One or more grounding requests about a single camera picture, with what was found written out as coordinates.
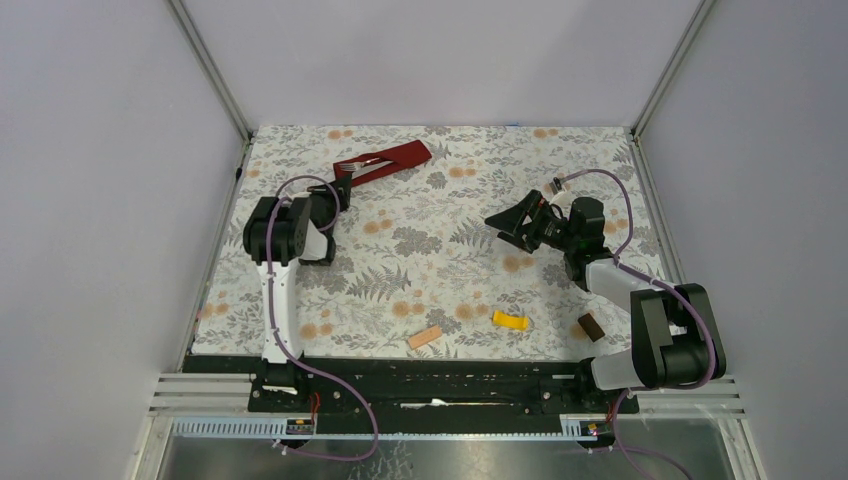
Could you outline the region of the silver fork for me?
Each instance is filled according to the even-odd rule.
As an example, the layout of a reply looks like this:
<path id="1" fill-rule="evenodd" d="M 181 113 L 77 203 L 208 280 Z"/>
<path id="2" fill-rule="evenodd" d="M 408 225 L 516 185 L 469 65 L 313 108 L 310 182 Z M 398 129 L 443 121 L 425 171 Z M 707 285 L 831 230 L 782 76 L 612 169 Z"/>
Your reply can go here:
<path id="1" fill-rule="evenodd" d="M 383 162 L 384 162 L 383 158 L 377 157 L 377 158 L 363 160 L 363 161 L 350 161 L 350 162 L 340 163 L 338 165 L 338 168 L 342 172 L 353 173 L 353 172 L 361 170 L 365 167 L 369 167 L 369 166 L 375 165 L 375 164 L 380 164 L 380 163 L 383 163 Z"/>

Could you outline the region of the dark red cloth napkin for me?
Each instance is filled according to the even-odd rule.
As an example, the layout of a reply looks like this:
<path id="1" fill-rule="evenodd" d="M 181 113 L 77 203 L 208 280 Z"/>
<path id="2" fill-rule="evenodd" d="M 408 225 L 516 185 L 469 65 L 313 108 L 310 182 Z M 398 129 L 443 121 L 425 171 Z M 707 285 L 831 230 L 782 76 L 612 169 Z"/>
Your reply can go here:
<path id="1" fill-rule="evenodd" d="M 336 162 L 333 164 L 333 173 L 336 180 L 349 178 L 353 186 L 358 186 L 420 166 L 431 158 L 432 154 L 427 146 L 422 141 L 415 140 Z"/>

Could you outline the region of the silver table knife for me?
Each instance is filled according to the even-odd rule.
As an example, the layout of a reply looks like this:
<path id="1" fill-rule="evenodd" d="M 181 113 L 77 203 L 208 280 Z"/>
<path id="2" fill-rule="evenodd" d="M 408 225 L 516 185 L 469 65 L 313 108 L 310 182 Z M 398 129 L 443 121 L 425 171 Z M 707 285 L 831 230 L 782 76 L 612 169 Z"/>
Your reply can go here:
<path id="1" fill-rule="evenodd" d="M 353 172 L 352 178 L 354 180 L 358 180 L 358 179 L 364 178 L 368 175 L 371 175 L 373 173 L 377 173 L 377 172 L 385 170 L 385 169 L 392 169 L 393 167 L 396 167 L 396 166 L 397 166 L 397 164 L 395 162 L 384 161 L 383 163 L 371 165 L 369 167 L 365 167 L 361 170 Z"/>

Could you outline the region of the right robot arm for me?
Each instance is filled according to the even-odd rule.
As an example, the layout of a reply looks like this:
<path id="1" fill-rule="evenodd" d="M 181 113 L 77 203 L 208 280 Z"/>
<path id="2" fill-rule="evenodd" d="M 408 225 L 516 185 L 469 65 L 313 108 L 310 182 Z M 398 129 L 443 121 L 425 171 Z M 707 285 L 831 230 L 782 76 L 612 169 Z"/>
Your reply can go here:
<path id="1" fill-rule="evenodd" d="M 620 261 L 605 244 L 601 201 L 579 197 L 562 214 L 533 190 L 484 223 L 527 253 L 542 245 L 562 252 L 574 284 L 629 314 L 630 347 L 582 366 L 588 375 L 575 382 L 573 396 L 583 410 L 601 410 L 613 390 L 692 389 L 725 374 L 726 356 L 705 288 L 672 285 Z"/>

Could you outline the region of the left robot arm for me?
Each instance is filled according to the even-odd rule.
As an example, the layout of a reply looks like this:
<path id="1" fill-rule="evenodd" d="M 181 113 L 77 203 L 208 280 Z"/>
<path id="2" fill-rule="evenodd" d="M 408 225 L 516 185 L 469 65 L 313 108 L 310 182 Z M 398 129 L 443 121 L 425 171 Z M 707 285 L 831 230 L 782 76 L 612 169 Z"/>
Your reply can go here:
<path id="1" fill-rule="evenodd" d="M 256 373 L 255 397 L 271 392 L 288 411 L 309 401 L 309 372 L 300 365 L 304 353 L 297 318 L 296 276 L 303 265 L 329 266 L 337 251 L 333 238 L 338 216 L 350 206 L 352 180 L 326 182 L 299 175 L 283 183 L 317 180 L 303 192 L 286 195 L 279 189 L 261 197 L 243 229 L 243 246 L 256 266 L 262 293 L 264 344 Z"/>

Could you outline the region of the yellow block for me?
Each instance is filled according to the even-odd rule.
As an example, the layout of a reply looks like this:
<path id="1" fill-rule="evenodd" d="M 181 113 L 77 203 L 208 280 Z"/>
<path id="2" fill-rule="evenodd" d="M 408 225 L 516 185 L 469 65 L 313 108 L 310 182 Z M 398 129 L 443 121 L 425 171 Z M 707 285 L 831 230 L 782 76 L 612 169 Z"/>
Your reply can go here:
<path id="1" fill-rule="evenodd" d="M 526 331 L 529 327 L 529 318 L 524 316 L 513 316 L 502 311 L 495 311 L 492 316 L 495 326 L 517 331 Z"/>

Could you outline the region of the floral patterned table mat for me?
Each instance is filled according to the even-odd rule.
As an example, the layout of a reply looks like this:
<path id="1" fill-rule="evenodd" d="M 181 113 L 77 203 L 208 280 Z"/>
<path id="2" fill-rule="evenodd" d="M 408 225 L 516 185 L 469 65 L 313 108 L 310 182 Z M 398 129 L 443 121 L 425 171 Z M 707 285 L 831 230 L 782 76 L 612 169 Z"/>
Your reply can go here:
<path id="1" fill-rule="evenodd" d="M 579 360 L 630 344 L 628 315 L 583 292 L 548 247 L 525 253 L 484 219 L 548 192 L 562 177 L 575 197 L 605 207 L 604 234 L 623 261 L 664 275 L 660 249 L 621 127 L 274 126 L 260 128 L 243 171 L 191 351 L 260 355 L 260 279 L 242 232 L 257 201 L 279 188 L 296 193 L 324 179 L 337 161 L 411 141 L 432 158 L 353 190 L 334 231 L 337 257 L 297 274 L 299 337 L 311 356 Z M 529 318 L 526 331 L 495 326 L 502 311 Z M 577 325 L 591 313 L 606 336 L 590 341 Z M 412 335 L 443 335 L 418 349 Z"/>

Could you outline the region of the dark brown block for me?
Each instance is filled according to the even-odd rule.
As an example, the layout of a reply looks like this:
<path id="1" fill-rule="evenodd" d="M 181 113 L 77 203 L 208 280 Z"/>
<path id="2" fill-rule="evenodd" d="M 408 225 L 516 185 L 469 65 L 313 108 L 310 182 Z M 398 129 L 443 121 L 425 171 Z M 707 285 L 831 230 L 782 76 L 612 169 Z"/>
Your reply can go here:
<path id="1" fill-rule="evenodd" d="M 605 331 L 591 313 L 580 316 L 577 325 L 592 342 L 597 342 L 606 336 Z"/>

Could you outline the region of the light wooden block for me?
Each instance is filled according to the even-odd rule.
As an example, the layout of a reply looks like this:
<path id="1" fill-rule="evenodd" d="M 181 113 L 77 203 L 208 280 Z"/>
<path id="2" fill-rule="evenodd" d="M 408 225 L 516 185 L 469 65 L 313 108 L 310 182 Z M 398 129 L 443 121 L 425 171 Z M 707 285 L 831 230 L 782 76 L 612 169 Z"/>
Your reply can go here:
<path id="1" fill-rule="evenodd" d="M 418 349 L 439 339 L 442 335 L 442 329 L 435 325 L 412 335 L 408 338 L 407 343 L 411 349 Z"/>

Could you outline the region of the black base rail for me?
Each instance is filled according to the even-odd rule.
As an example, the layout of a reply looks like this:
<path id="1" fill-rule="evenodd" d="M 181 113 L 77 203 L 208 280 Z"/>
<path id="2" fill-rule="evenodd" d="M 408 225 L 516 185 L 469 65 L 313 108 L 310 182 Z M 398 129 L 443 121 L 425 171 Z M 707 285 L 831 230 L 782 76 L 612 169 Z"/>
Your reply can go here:
<path id="1" fill-rule="evenodd" d="M 555 434 L 560 418 L 607 419 L 619 395 L 588 363 L 189 355 L 191 374 L 245 374 L 251 413 L 304 413 L 320 434 Z"/>

